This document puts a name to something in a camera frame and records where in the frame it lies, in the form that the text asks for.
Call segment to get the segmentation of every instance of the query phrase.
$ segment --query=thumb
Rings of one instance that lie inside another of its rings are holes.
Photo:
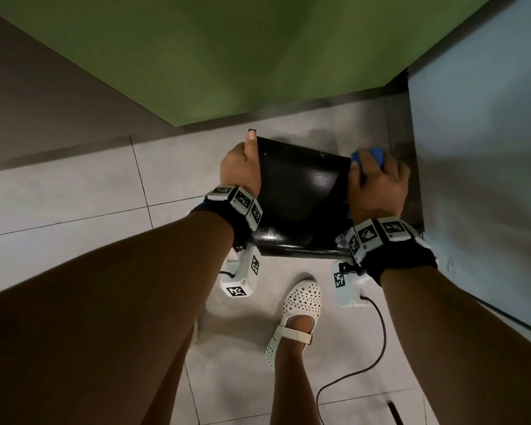
[[[256,135],[256,130],[248,130],[246,134],[246,143],[244,144],[244,154],[246,157],[259,165],[260,156],[258,154],[258,136]]]
[[[348,172],[348,192],[360,190],[360,165],[354,161]]]

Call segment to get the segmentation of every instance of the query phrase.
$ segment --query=hand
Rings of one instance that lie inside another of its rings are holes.
[[[220,184],[242,186],[257,198],[262,187],[258,138],[256,130],[248,130],[246,142],[238,143],[220,163]]]
[[[409,182],[409,167],[389,154],[383,160],[383,171],[367,149],[359,149],[362,172],[354,162],[348,173],[348,205],[354,225],[368,219],[401,216]],[[360,186],[362,176],[366,182]]]

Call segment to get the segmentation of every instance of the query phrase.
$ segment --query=green wall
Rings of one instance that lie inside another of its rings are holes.
[[[487,0],[0,0],[173,125],[387,83]]]

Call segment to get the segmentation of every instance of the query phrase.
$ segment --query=gray wall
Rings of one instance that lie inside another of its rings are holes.
[[[412,67],[409,91],[442,271],[531,325],[531,0],[492,0]]]
[[[54,149],[170,131],[161,118],[0,18],[0,169],[67,154]]]

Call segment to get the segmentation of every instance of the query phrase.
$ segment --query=wrist-mounted tracker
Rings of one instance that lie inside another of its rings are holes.
[[[251,232],[262,220],[262,207],[242,186],[215,187],[204,196],[204,201],[191,213],[201,210],[216,213],[234,230],[234,249],[242,249],[248,243]]]
[[[394,216],[368,219],[350,228],[346,240],[356,264],[378,285],[385,269],[438,267],[429,245],[417,231]]]

